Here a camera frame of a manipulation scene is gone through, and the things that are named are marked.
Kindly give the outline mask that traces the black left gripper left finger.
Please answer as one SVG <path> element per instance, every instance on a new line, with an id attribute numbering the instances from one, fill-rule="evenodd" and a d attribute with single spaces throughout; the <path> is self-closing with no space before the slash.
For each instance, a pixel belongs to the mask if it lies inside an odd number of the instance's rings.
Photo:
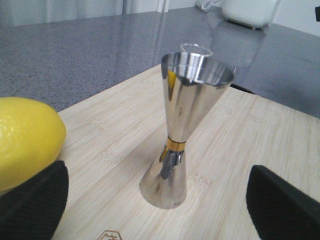
<path id="1" fill-rule="evenodd" d="M 0 198 L 2 240 L 50 240 L 68 199 L 69 175 L 57 160 Z"/>

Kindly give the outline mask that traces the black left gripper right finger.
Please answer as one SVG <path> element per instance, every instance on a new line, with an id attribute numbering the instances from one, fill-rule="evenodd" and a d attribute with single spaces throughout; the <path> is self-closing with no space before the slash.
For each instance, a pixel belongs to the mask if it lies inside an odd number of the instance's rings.
<path id="1" fill-rule="evenodd" d="M 262 240 L 318 240 L 320 204 L 263 165 L 251 168 L 246 206 Z"/>

